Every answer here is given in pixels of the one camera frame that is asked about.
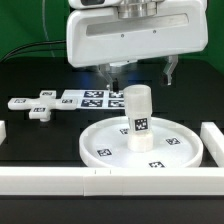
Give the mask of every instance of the puzzle piece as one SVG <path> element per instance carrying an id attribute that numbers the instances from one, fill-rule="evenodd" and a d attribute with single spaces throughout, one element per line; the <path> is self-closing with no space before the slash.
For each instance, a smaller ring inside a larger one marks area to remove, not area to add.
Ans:
<path id="1" fill-rule="evenodd" d="M 56 99 L 56 91 L 41 91 L 40 98 L 12 98 L 8 107 L 11 110 L 27 110 L 31 109 L 29 113 L 30 119 L 40 119 L 43 122 L 49 121 L 51 110 L 75 110 L 78 100 L 76 98 L 70 99 Z"/>

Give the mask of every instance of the white rectangular bar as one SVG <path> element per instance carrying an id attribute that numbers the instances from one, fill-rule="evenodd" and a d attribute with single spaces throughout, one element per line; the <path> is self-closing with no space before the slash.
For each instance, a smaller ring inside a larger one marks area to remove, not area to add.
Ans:
<path id="1" fill-rule="evenodd" d="M 224 195 L 224 170 L 2 167 L 0 195 Z"/>
<path id="2" fill-rule="evenodd" d="M 213 122 L 203 122 L 202 141 L 219 167 L 224 167 L 224 135 Z"/>
<path id="3" fill-rule="evenodd" d="M 83 195 L 82 168 L 1 167 L 0 195 Z"/>
<path id="4" fill-rule="evenodd" d="M 5 122 L 0 121 L 0 145 L 6 138 L 6 131 L 5 131 Z"/>

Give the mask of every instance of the black table surface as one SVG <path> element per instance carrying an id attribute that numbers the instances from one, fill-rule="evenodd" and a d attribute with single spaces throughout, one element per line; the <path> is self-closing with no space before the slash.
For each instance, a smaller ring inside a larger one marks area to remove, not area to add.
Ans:
<path id="1" fill-rule="evenodd" d="M 141 61 L 117 74 L 121 89 L 146 84 L 152 89 L 153 116 L 183 124 L 200 134 L 203 121 L 224 130 L 224 75 L 203 61 L 180 61 L 173 84 L 160 85 L 162 62 Z M 30 120 L 29 111 L 11 111 L 11 98 L 38 98 L 41 90 L 103 90 L 94 68 L 72 68 L 64 59 L 26 59 L 0 64 L 0 120 L 7 138 L 0 166 L 84 167 L 79 136 L 90 124 L 124 116 L 124 110 L 52 111 L 51 121 Z M 217 167 L 204 150 L 201 167 Z M 224 218 L 220 197 L 0 197 L 0 223 L 213 223 Z"/>

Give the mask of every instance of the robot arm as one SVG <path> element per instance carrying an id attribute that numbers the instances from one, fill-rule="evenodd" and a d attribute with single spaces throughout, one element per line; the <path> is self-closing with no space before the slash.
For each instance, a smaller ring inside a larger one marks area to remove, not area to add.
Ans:
<path id="1" fill-rule="evenodd" d="M 171 84 L 177 55 L 202 51 L 208 42 L 206 0 L 105 0 L 97 8 L 80 7 L 82 2 L 70 0 L 86 9 L 74 11 L 67 24 L 74 67 L 167 57 L 164 72 Z"/>

